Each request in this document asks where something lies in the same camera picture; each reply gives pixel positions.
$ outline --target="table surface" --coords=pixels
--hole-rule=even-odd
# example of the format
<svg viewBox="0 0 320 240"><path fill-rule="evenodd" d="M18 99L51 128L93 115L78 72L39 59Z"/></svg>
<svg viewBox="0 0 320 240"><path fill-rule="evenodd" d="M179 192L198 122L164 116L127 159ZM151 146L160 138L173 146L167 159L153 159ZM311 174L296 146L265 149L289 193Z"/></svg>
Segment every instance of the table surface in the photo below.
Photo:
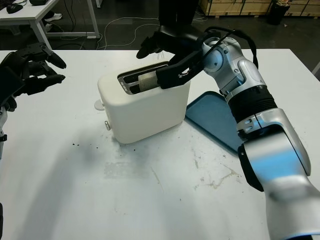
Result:
<svg viewBox="0 0 320 240"><path fill-rule="evenodd" d="M269 239L264 194L250 187L238 157L187 122L119 144L94 109L110 71L167 60L136 51L56 51L62 84L17 98L0 161L7 240ZM0 52L0 59L8 51ZM244 55L251 59L249 50ZM295 127L320 189L320 83L288 49L259 49L261 75ZM188 102L218 91L201 72Z"/></svg>
<svg viewBox="0 0 320 240"><path fill-rule="evenodd" d="M24 20L36 20L41 14L48 8L52 8L58 0L48 0L45 5L33 6L30 1L23 6L23 9L12 14L7 13L7 9L4 8L0 11L0 23L1 21L24 21Z"/></svg>

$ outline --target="blue tray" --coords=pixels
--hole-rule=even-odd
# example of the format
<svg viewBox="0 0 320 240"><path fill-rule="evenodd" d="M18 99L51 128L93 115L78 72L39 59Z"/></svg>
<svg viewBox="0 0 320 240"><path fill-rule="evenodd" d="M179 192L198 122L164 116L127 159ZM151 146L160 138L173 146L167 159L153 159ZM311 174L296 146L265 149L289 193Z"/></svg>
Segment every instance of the blue tray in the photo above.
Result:
<svg viewBox="0 0 320 240"><path fill-rule="evenodd" d="M237 134L237 123L225 98L207 91L186 107L185 117L206 135L237 153L243 143Z"/></svg>

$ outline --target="white toaster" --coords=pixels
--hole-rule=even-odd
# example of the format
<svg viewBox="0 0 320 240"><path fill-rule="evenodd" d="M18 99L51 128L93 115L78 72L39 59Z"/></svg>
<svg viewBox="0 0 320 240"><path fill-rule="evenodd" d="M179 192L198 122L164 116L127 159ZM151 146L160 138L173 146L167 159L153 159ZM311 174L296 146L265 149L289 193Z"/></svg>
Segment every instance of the white toaster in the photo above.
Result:
<svg viewBox="0 0 320 240"><path fill-rule="evenodd" d="M107 115L107 128L123 144L157 134L183 121L186 114L190 82L184 85L141 91L139 76L164 67L161 62L124 73L101 77L98 89Z"/></svg>

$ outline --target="wooden crate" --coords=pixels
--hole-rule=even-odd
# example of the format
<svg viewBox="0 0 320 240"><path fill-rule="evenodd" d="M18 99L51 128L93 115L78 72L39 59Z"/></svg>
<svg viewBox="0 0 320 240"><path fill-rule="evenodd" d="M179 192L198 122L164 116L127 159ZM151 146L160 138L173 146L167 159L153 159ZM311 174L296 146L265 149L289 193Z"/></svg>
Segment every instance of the wooden crate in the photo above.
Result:
<svg viewBox="0 0 320 240"><path fill-rule="evenodd" d="M245 0L246 4L270 4L272 0Z"/></svg>
<svg viewBox="0 0 320 240"><path fill-rule="evenodd" d="M300 16L305 6L305 4L292 4L289 10L286 11L285 16Z"/></svg>
<svg viewBox="0 0 320 240"><path fill-rule="evenodd" d="M212 0L212 4L240 4L243 1L244 0Z"/></svg>
<svg viewBox="0 0 320 240"><path fill-rule="evenodd" d="M320 5L320 0L310 0L308 5Z"/></svg>
<svg viewBox="0 0 320 240"><path fill-rule="evenodd" d="M210 3L208 0L200 0L199 1L199 6L204 12L205 15L208 15L209 8L210 8Z"/></svg>
<svg viewBox="0 0 320 240"><path fill-rule="evenodd" d="M306 5L307 3L308 3L308 0L290 0L289 1L290 5L295 5L295 4Z"/></svg>
<svg viewBox="0 0 320 240"><path fill-rule="evenodd" d="M245 1L241 15L266 15L270 2L250 3Z"/></svg>
<svg viewBox="0 0 320 240"><path fill-rule="evenodd" d="M223 16L240 15L243 3L242 0L213 0L211 5L208 0L200 0L199 5L206 15Z"/></svg>
<svg viewBox="0 0 320 240"><path fill-rule="evenodd" d="M312 16L312 17L320 17L320 5L310 5L308 4L301 16Z"/></svg>

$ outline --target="floor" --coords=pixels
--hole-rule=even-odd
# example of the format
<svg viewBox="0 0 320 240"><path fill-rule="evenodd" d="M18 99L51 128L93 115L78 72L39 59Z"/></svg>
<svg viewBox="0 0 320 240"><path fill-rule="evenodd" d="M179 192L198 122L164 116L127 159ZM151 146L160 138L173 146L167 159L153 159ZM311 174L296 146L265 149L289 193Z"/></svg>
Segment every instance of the floor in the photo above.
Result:
<svg viewBox="0 0 320 240"><path fill-rule="evenodd" d="M72 14L71 2L71 0L66 0L70 14ZM95 50L97 46L102 47L103 50L103 46L107 44L107 50L137 50L146 36L151 36L158 27L156 19L138 19L157 18L158 0L103 0L100 9L96 7L95 2L93 4L98 28L103 35L99 45L96 39L85 37L51 38L49 41L53 49L78 50L82 45L82 48L86 50ZM74 30L76 32L93 31L87 1L73 0L72 9L76 19ZM53 10L63 14L63 18L54 23L64 31L69 31L72 22L66 11L64 0L59 1ZM108 23L118 18L126 19L116 20L106 28ZM196 20L193 25L200 30L212 25L241 29L251 36L259 49L291 49L310 71L320 62L320 19L286 17L280 25L274 26L266 23L265 17L225 16L215 19L206 18L197 13L194 18ZM51 31L60 31L58 26L53 26ZM15 50L37 41L29 26L20 26L20 30L19 36L13 36L10 31L0 29L0 50ZM249 47L245 41L240 39L239 42L242 48Z"/></svg>

